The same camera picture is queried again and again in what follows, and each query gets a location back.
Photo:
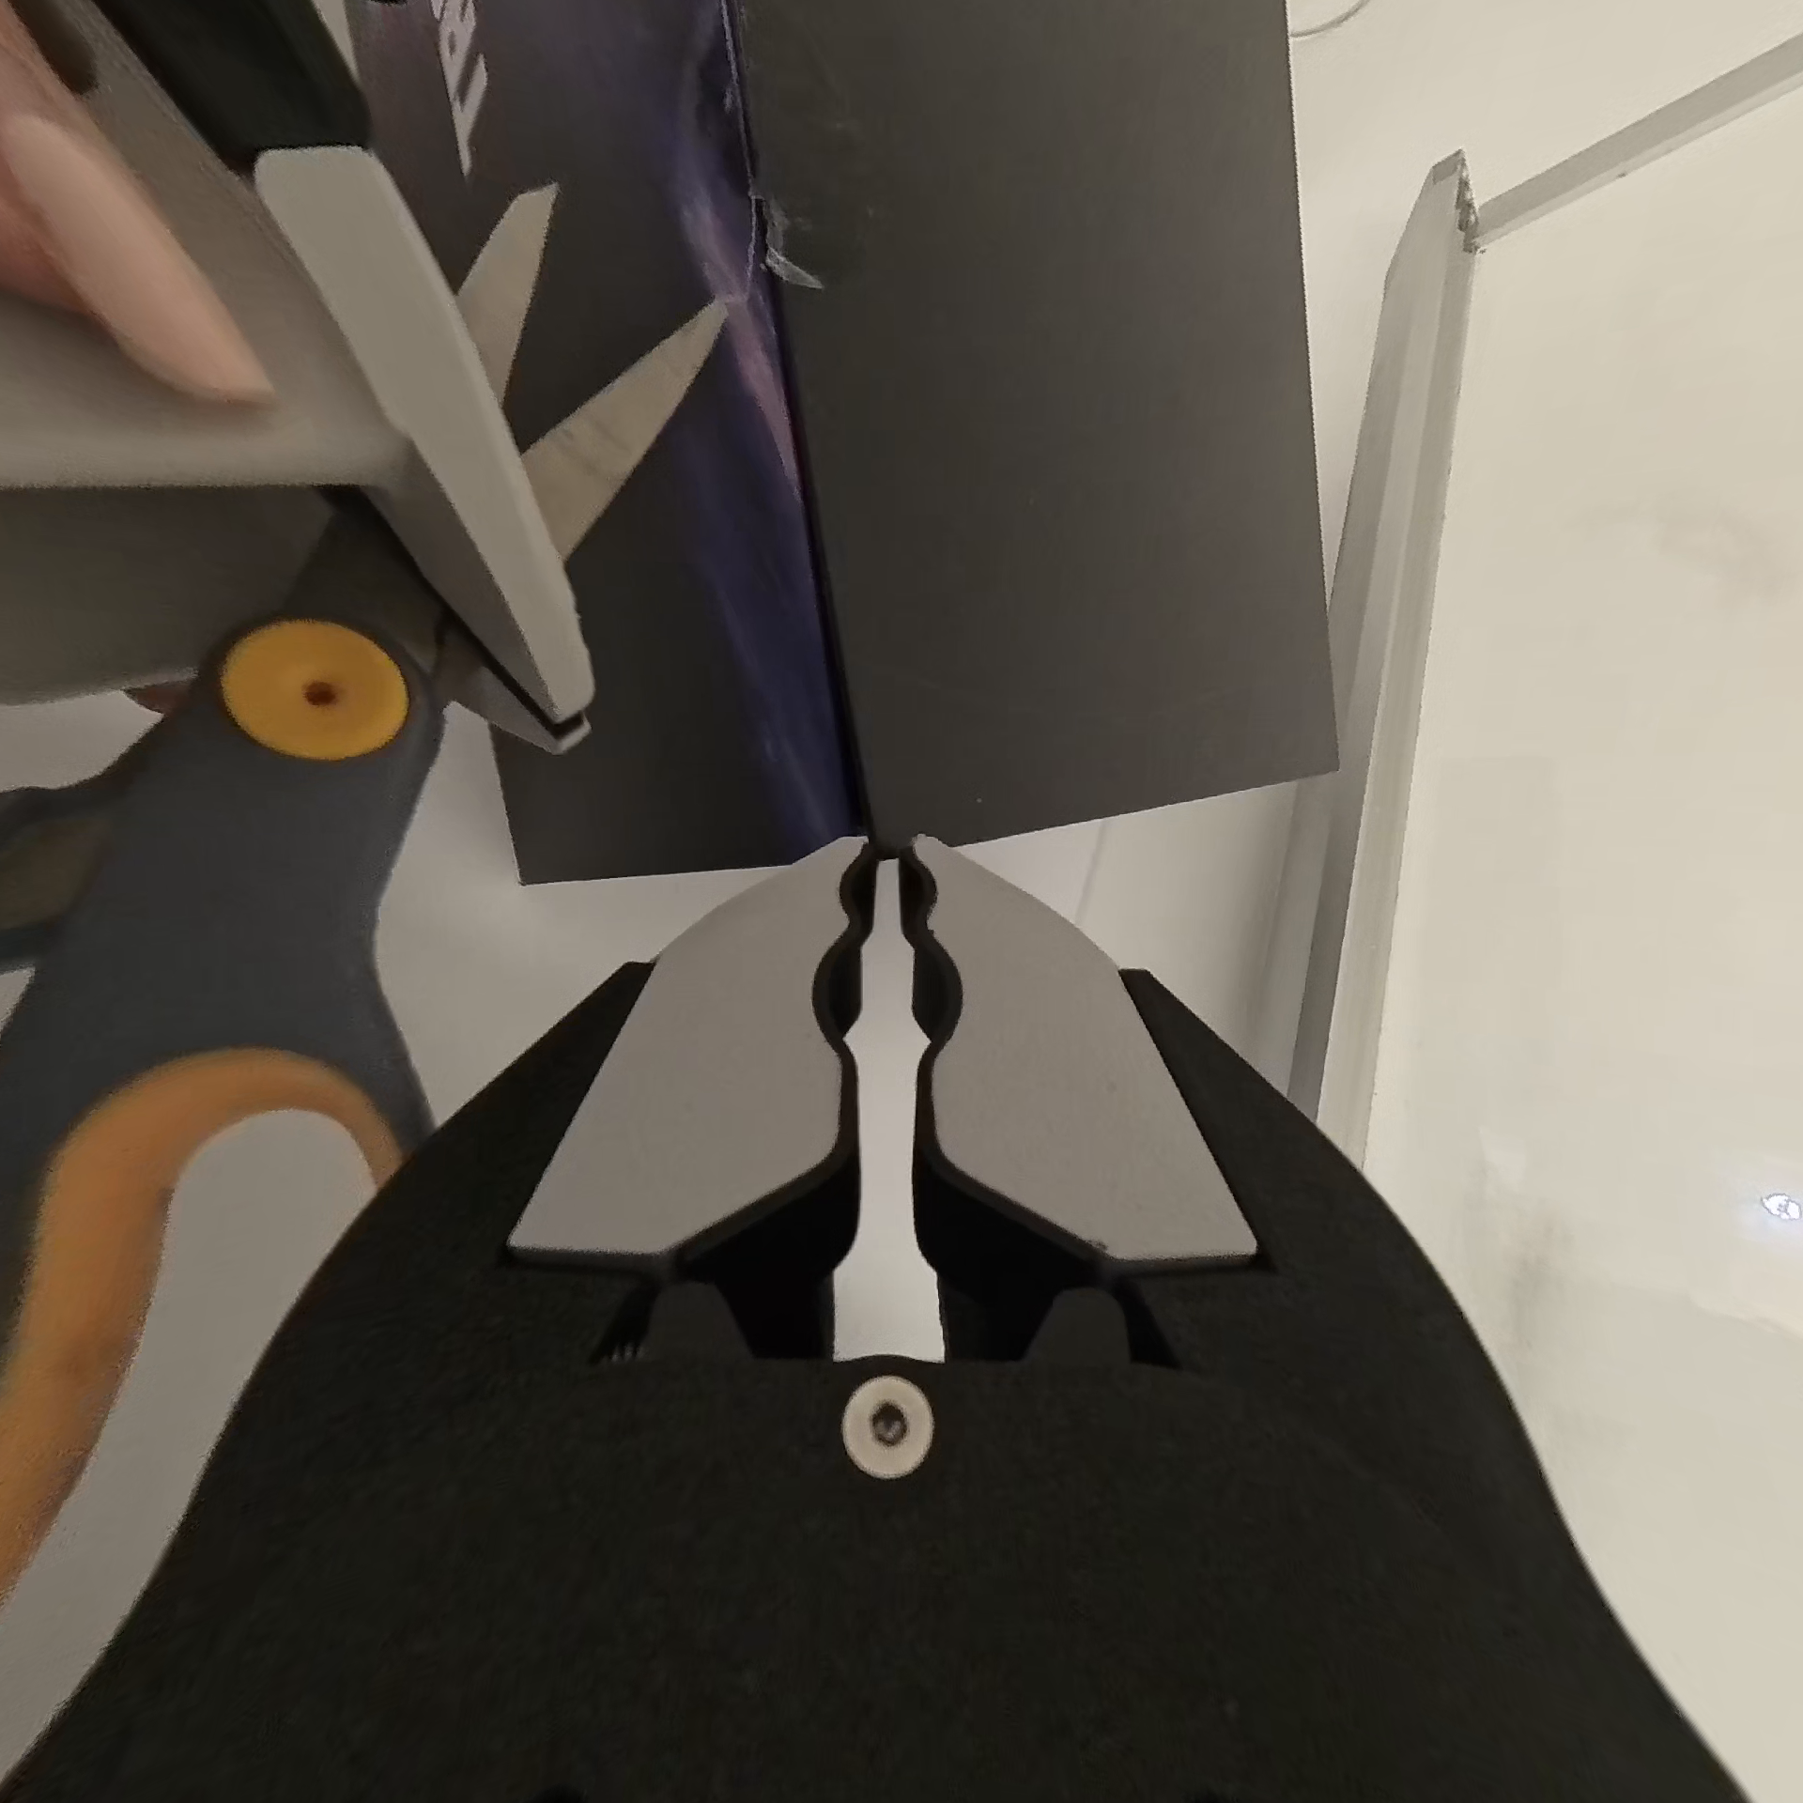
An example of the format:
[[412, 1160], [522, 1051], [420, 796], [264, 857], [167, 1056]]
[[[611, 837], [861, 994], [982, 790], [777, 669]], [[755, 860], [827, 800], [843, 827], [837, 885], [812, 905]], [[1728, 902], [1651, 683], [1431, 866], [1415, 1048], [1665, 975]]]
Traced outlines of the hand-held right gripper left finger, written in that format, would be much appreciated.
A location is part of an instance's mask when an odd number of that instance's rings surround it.
[[840, 839], [708, 912], [637, 1001], [510, 1229], [552, 1267], [719, 1293], [755, 1355], [827, 1355], [861, 1222], [874, 853]]

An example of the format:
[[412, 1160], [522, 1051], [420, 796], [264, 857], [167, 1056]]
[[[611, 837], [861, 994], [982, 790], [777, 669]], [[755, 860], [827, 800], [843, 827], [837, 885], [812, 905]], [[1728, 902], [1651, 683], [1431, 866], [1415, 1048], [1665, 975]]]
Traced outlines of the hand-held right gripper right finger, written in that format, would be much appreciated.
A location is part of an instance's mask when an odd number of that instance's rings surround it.
[[916, 1068], [913, 1214], [951, 1355], [1023, 1355], [1056, 1300], [1241, 1271], [1258, 1242], [1126, 975], [958, 848], [901, 855]]

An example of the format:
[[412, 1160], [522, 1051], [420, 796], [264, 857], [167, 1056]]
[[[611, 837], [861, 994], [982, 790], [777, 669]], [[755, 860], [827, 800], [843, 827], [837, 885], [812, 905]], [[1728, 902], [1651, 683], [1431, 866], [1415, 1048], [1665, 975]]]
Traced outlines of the black box with purple print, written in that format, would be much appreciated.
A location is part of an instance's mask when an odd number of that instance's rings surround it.
[[588, 734], [526, 886], [1337, 766], [1284, 5], [348, 5], [451, 288], [504, 223]]

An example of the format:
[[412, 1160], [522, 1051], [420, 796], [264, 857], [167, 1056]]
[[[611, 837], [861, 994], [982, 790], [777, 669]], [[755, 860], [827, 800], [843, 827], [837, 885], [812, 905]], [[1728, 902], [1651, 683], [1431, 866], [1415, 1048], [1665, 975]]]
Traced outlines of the aluminium frame post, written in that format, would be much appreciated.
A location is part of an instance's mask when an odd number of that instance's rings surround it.
[[1468, 159], [1433, 166], [1382, 290], [1331, 593], [1340, 768], [1298, 798], [1317, 883], [1293, 1100], [1360, 1162], [1382, 1029], [1458, 383], [1473, 308]]

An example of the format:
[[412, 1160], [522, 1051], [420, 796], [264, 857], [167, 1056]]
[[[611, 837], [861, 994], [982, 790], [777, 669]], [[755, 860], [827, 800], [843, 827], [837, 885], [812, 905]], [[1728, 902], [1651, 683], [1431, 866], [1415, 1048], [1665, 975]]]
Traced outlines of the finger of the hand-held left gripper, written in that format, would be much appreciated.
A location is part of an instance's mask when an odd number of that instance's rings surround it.
[[552, 756], [574, 750], [591, 734], [586, 713], [554, 720], [484, 651], [447, 652], [447, 699], [477, 715], [488, 728]]
[[275, 385], [179, 394], [99, 327], [4, 297], [4, 705], [124, 690], [270, 611], [363, 490], [432, 593], [568, 726], [595, 694], [562, 554], [459, 304], [367, 148], [230, 171], [148, 77], [90, 97]]

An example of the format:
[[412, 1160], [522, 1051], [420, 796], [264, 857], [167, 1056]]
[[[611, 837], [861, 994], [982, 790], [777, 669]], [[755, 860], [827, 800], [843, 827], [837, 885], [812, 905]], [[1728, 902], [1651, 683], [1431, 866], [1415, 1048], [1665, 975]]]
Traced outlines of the grey and orange scissors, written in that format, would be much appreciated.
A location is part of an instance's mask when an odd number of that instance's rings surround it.
[[[566, 214], [562, 182], [524, 188], [447, 283], [570, 584], [722, 308], [678, 313], [517, 443], [507, 398], [557, 312]], [[322, 535], [280, 606], [134, 685], [182, 686], [163, 720], [88, 778], [4, 792], [4, 966], [30, 973], [4, 1022], [4, 1476], [19, 1487], [32, 1464], [80, 1461], [110, 1415], [202, 1147], [304, 1112], [384, 1180], [432, 1131], [375, 975], [375, 914], [457, 706], [447, 652], [480, 646], [363, 490], [315, 497]], [[570, 595], [593, 726], [601, 685]]]

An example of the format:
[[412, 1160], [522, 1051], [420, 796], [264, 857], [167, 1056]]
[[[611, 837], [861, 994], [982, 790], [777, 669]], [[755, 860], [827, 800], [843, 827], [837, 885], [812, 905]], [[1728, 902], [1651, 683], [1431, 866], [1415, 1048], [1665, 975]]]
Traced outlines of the person's left hand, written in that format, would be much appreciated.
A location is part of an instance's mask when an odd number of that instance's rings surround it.
[[259, 408], [264, 363], [138, 176], [80, 103], [4, 60], [4, 283], [69, 309], [194, 399]]

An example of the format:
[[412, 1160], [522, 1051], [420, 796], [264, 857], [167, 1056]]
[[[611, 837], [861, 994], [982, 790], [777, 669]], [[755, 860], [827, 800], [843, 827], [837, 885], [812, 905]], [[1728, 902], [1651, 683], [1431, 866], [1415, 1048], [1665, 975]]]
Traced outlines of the aluminium frame rail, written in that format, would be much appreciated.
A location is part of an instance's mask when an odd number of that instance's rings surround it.
[[1784, 99], [1800, 85], [1800, 35], [1659, 106], [1557, 166], [1476, 207], [1467, 244], [1473, 253], [1608, 188], [1659, 159]]

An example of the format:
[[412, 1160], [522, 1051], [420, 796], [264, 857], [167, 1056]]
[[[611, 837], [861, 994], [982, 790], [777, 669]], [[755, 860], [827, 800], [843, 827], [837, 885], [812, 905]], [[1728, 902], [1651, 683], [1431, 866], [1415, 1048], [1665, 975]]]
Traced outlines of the glossy white panel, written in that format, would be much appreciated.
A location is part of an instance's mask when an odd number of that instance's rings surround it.
[[1323, 1125], [1629, 1634], [1799, 1798], [1799, 88], [1486, 226]]

